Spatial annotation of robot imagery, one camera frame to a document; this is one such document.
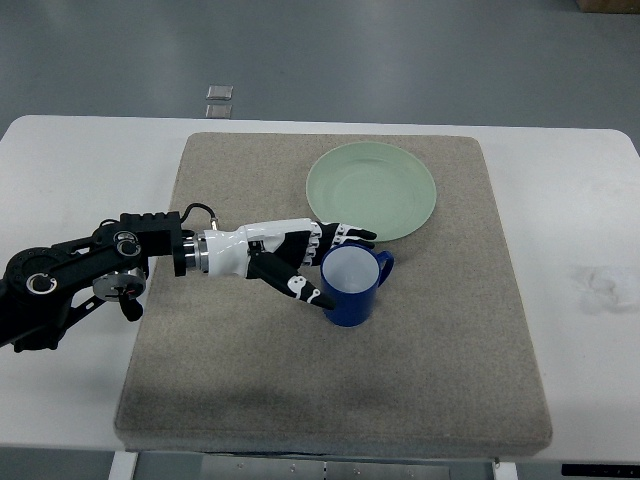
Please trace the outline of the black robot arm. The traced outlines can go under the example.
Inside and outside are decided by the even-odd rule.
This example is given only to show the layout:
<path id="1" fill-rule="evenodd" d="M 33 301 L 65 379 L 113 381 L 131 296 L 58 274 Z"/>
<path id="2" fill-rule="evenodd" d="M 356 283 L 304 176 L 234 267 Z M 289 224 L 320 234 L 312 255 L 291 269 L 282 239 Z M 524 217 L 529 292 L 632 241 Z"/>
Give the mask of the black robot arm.
<path id="1" fill-rule="evenodd" d="M 54 350 L 68 329 L 109 301 L 127 320 L 138 320 L 141 289 L 122 277 L 139 270 L 146 278 L 154 257 L 171 257 L 178 276 L 193 268 L 196 248 L 188 245 L 192 232 L 183 223 L 194 208 L 217 226 L 211 207 L 192 203 L 184 213 L 123 213 L 89 237 L 15 254 L 1 278 L 1 345 L 17 353 Z"/>

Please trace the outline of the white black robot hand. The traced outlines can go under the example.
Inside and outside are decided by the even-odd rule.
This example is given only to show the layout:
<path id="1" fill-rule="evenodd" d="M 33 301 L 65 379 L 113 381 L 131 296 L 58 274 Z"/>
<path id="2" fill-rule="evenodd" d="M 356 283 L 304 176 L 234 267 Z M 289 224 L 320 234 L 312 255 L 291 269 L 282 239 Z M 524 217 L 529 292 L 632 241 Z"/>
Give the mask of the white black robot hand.
<path id="1" fill-rule="evenodd" d="M 288 297 L 332 310 L 335 301 L 299 269 L 318 266 L 334 247 L 371 248 L 376 239 L 374 232 L 343 223 L 309 218 L 261 222 L 232 232 L 203 231 L 197 236 L 194 263 L 211 277 L 258 279 Z"/>

